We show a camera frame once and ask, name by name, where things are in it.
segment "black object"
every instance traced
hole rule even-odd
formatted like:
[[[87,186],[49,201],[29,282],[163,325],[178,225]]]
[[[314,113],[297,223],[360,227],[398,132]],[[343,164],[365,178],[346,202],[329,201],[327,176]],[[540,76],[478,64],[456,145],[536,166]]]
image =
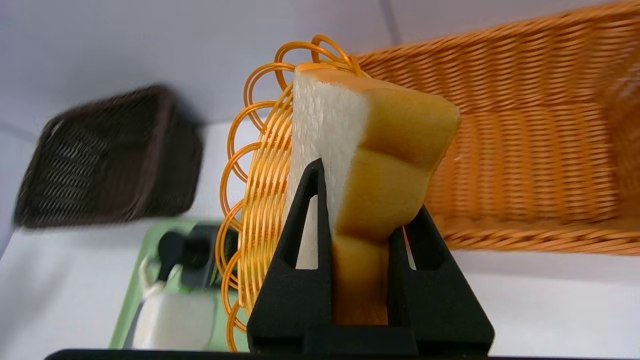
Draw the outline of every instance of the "black object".
[[[193,120],[163,86],[58,115],[22,180],[15,223],[101,224],[186,211],[202,159]]]
[[[200,268],[183,268],[180,274],[180,285],[191,289],[208,288],[212,283],[212,275],[215,269],[214,251],[216,238],[218,237],[218,225],[198,224],[191,229],[189,238],[209,244],[207,262]]]
[[[157,280],[166,282],[171,270],[178,264],[192,270],[203,268],[210,259],[210,252],[211,245],[207,240],[192,239],[184,234],[169,231],[158,242],[160,271]]]
[[[391,360],[400,357],[392,356],[312,356],[281,354],[250,354],[246,352],[188,352],[188,351],[140,351],[140,350],[61,350],[45,360]],[[414,359],[430,359],[430,357],[414,357]],[[469,360],[463,356],[444,356],[440,360]],[[566,360],[558,357],[471,357],[475,360]],[[572,357],[572,360],[587,360],[583,357]]]
[[[318,195],[318,269],[296,270],[307,208],[314,195]],[[357,348],[360,355],[389,355],[393,349],[399,352],[398,343],[413,343],[398,354],[486,355],[493,327],[426,208],[404,229],[417,269],[409,266],[403,228],[396,229],[389,250],[389,327],[334,327],[324,168],[320,159],[309,164],[247,324],[250,350],[340,355],[353,354]],[[350,341],[336,342],[346,331]]]

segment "white wall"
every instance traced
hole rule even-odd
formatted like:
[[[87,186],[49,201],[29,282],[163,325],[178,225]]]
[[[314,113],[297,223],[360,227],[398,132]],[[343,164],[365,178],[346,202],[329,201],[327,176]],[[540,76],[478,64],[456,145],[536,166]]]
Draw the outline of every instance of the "white wall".
[[[324,33],[357,53],[602,1],[4,0],[0,115],[37,134],[65,108],[160,81],[228,121],[247,75],[285,42]]]

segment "white surface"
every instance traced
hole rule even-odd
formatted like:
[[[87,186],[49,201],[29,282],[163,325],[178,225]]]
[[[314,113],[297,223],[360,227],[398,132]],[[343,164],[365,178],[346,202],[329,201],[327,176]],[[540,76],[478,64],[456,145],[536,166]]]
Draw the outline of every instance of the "white surface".
[[[454,256],[495,329],[490,355],[640,357],[640,258]]]
[[[158,81],[205,119],[242,107],[244,81],[290,41],[324,33],[347,51],[390,45],[370,0],[5,0],[0,104],[38,133],[57,111]],[[309,59],[300,51],[288,60]],[[276,86],[259,85],[258,98]]]
[[[150,225],[17,231],[0,259],[0,359],[106,347]]]
[[[420,42],[612,0],[390,0],[402,42]]]

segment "dark brown basket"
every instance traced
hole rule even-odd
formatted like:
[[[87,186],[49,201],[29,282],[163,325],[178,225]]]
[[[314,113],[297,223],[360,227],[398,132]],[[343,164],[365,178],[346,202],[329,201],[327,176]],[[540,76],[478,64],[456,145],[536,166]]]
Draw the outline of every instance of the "dark brown basket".
[[[26,227],[126,222],[191,207],[202,141],[176,96],[151,86],[58,115],[22,180]]]

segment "white table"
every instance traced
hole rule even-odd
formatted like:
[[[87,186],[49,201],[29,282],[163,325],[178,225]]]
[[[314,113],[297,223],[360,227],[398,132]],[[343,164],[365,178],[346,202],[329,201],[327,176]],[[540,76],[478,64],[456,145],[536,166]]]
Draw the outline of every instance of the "white table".
[[[220,218],[228,125],[207,130],[186,216]],[[248,142],[253,133],[241,133]],[[243,196],[239,182],[232,199]],[[127,225],[17,231],[0,260],[0,359],[108,345],[144,234]],[[640,258],[457,252],[495,327],[491,355],[640,357]]]

